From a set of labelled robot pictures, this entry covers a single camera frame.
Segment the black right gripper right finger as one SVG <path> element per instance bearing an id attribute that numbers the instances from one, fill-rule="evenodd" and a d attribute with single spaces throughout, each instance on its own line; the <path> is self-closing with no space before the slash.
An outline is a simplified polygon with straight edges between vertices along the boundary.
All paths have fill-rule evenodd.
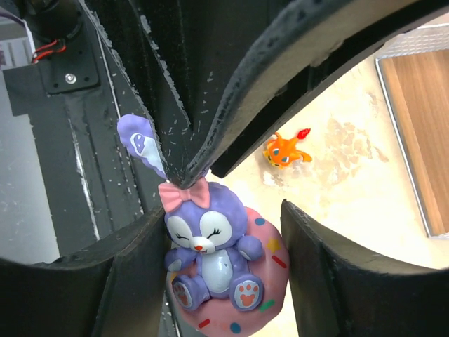
<path id="1" fill-rule="evenodd" d="M 447 336 L 448 270 L 384 256 L 281 205 L 299 336 Z"/>

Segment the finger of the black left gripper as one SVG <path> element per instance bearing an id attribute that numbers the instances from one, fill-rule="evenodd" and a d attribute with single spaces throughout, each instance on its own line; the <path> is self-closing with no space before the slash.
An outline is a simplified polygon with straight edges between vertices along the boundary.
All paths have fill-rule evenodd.
<path id="1" fill-rule="evenodd" d="M 189 187 L 192 121 L 176 1 L 82 1 L 156 132 L 167 179 Z"/>
<path id="2" fill-rule="evenodd" d="M 308 105 L 388 38 L 448 8 L 447 1 L 292 1 L 249 48 L 215 107 L 199 112 L 182 186 L 223 177 L 293 108 Z"/>

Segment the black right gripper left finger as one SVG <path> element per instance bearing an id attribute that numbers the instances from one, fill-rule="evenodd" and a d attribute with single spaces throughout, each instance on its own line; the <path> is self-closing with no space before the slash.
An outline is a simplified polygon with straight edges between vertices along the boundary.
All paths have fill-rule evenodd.
<path id="1" fill-rule="evenodd" d="M 1 261 L 2 336 L 156 336 L 168 250 L 164 212 L 52 263 Z"/>

